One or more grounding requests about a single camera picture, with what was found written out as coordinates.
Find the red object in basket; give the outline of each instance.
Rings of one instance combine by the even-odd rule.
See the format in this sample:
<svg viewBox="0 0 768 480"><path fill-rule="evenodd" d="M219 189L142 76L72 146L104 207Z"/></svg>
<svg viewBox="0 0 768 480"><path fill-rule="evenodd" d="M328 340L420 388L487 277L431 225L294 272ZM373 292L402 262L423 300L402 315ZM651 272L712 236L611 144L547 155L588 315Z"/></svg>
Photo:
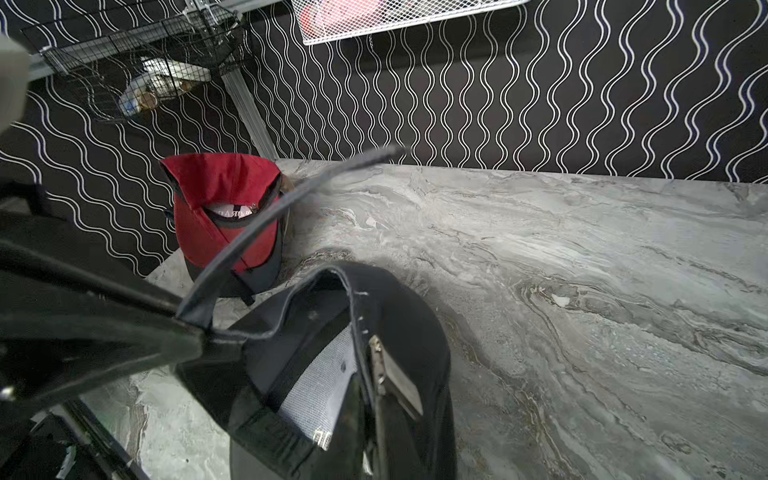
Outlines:
<svg viewBox="0 0 768 480"><path fill-rule="evenodd" d="M185 154L161 162L180 190L174 195L179 246L184 256L201 268L245 228L242 224L220 228L204 206L261 206L268 198L270 186L280 176L280 169L273 162L245 154ZM274 222L248 247L234 270L242 272L266 262L273 251L276 235L277 222Z"/></svg>
<svg viewBox="0 0 768 480"><path fill-rule="evenodd" d="M321 35L335 35L369 27L379 19L380 8L381 0L322 0L314 30Z"/></svg>
<svg viewBox="0 0 768 480"><path fill-rule="evenodd" d="M317 16L317 7L310 3L305 6L299 14L299 23L304 35L316 37L319 32L315 28L315 17Z"/></svg>

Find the gray marble surface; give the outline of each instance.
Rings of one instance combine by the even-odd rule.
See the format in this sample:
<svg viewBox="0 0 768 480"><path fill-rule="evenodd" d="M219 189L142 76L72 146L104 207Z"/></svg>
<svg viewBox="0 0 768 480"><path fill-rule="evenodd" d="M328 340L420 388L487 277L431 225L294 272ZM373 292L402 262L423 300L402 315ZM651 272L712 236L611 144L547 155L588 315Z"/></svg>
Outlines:
<svg viewBox="0 0 768 480"><path fill-rule="evenodd" d="M354 259L437 312L461 478L768 478L768 187L385 165L293 220L282 280ZM191 285L179 253L148 280ZM167 370L86 399L150 477L227 478Z"/></svg>

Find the black wire basket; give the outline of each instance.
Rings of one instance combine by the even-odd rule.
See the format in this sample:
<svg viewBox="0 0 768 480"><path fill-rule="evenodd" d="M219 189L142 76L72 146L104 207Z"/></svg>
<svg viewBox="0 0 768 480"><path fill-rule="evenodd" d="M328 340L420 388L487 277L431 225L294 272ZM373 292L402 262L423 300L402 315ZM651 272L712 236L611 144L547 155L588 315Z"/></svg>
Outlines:
<svg viewBox="0 0 768 480"><path fill-rule="evenodd" d="M244 29L236 12L205 5L162 18L168 12L162 2L84 12L32 25L24 35L94 118L122 122L241 61ZM151 9L153 3L163 8ZM119 26L127 23L131 28Z"/></svg>

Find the black wallpaper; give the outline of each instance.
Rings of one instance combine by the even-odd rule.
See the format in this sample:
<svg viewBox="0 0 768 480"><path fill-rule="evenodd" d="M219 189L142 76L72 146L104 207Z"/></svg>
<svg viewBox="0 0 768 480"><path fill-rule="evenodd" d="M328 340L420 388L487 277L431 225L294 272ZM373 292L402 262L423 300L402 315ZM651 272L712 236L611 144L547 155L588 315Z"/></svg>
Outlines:
<svg viewBox="0 0 768 480"><path fill-rule="evenodd" d="M54 12L52 5L57 4L61 10ZM167 10L149 4L145 15L162 16ZM82 6L66 0L33 5L7 0L0 4L2 31L18 38L30 15L50 19ZM138 22L141 15L134 9ZM112 23L121 19L133 21L130 16L108 16ZM97 25L108 31L106 24ZM54 29L51 36L63 39L76 33ZM28 88L24 117L0 134L0 177L45 185L58 216L101 239L107 252L137 275L149 274L178 248L164 215L172 194L158 161L190 152L257 154L218 79L126 124L94 121L54 77Z"/></svg>
<svg viewBox="0 0 768 480"><path fill-rule="evenodd" d="M768 180L766 0L534 0L311 47L290 4L250 18L283 157Z"/></svg>

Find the white wire basket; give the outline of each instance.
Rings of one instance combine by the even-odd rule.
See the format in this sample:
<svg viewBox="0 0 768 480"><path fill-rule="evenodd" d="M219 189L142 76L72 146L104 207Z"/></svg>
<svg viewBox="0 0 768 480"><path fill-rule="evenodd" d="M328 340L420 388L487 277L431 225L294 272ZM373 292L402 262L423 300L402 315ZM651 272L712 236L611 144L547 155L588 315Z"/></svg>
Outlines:
<svg viewBox="0 0 768 480"><path fill-rule="evenodd" d="M530 0L293 0L305 45L513 7Z"/></svg>

